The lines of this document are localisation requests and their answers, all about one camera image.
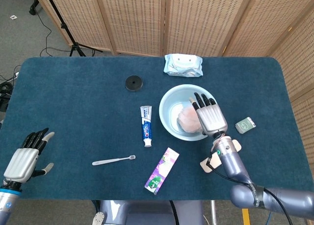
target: toothbrush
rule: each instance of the toothbrush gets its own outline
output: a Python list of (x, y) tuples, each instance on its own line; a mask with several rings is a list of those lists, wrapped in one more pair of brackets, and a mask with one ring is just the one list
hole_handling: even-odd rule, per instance
[(94, 161), (92, 163), (92, 165), (103, 165), (103, 164), (112, 163), (112, 162), (116, 162), (116, 161), (120, 161), (120, 160), (134, 160), (134, 159), (135, 159), (135, 155), (130, 155), (129, 157), (126, 157), (126, 158)]

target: wet wipes pack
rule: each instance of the wet wipes pack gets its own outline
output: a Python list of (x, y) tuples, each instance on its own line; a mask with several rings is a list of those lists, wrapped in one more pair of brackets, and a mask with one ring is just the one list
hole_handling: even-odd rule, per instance
[(145, 188), (156, 195), (178, 157), (177, 152), (167, 148), (152, 175), (145, 183)]
[(168, 54), (165, 55), (166, 64), (163, 72), (173, 76), (200, 77), (203, 75), (203, 59), (196, 55)]

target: black hockey puck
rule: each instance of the black hockey puck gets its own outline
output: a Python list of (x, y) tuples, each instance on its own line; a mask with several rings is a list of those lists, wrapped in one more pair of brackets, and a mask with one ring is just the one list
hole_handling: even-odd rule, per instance
[(143, 86), (143, 81), (137, 75), (132, 75), (126, 80), (126, 88), (130, 91), (140, 90)]

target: light blue bowl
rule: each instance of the light blue bowl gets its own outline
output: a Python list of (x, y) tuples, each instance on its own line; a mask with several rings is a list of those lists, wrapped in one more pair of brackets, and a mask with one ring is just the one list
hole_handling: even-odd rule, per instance
[(193, 84), (183, 84), (170, 89), (162, 97), (159, 105), (159, 117), (162, 125), (173, 136), (185, 141), (197, 141), (207, 137), (202, 133), (187, 133), (178, 123), (178, 115), (182, 109), (192, 105), (189, 101), (189, 97), (196, 100), (194, 96), (195, 92), (205, 94), (208, 99), (212, 98), (215, 100), (206, 89)]

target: robotic arm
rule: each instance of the robotic arm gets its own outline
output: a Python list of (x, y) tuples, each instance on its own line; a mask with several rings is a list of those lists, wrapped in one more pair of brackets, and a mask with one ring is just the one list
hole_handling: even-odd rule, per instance
[(48, 128), (27, 136), (21, 146), (17, 149), (8, 164), (0, 187), (0, 225), (5, 225), (12, 210), (21, 195), (21, 185), (30, 180), (31, 177), (46, 175), (53, 167), (53, 163), (42, 170), (35, 170), (38, 156), (54, 132), (44, 136)]
[(191, 100), (201, 122), (204, 134), (213, 137), (211, 152), (218, 151), (219, 158), (228, 178), (241, 184), (235, 185), (230, 191), (232, 203), (239, 208), (259, 207), (290, 215), (314, 220), (314, 193), (282, 188), (264, 188), (257, 186), (250, 179), (231, 137), (226, 135), (227, 122), (219, 106), (213, 99), (207, 99), (194, 93), (196, 101)]

